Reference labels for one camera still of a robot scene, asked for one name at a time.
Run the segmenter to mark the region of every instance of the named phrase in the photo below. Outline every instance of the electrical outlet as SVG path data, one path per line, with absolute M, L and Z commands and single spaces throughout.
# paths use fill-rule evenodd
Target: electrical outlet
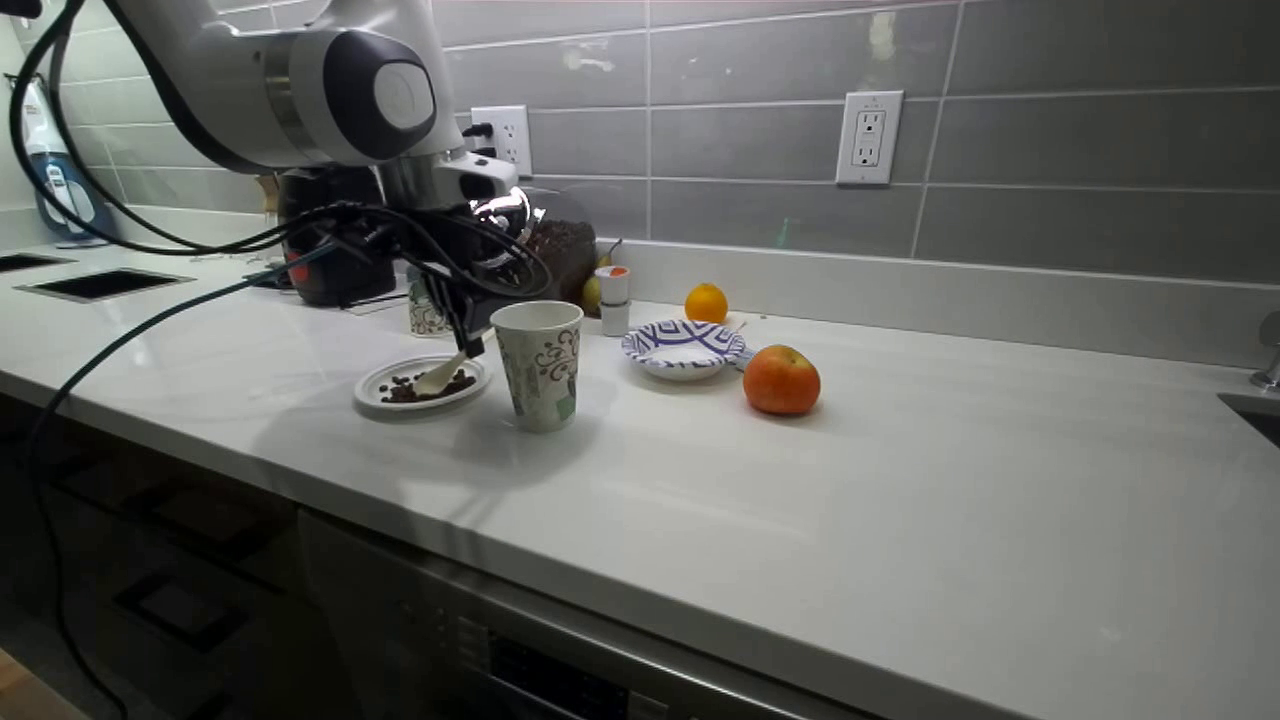
M 903 91 L 847 91 L 836 149 L 836 186 L 889 186 Z
M 492 123 L 494 155 L 514 164 L 520 178 L 532 178 L 528 108 L 522 103 L 472 108 L 472 123 Z

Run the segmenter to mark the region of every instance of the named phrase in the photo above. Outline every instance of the paper cup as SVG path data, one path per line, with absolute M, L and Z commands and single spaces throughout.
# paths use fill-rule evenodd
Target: paper cup
M 522 302 L 492 311 L 520 430 L 550 431 L 574 412 L 574 345 L 585 309 Z

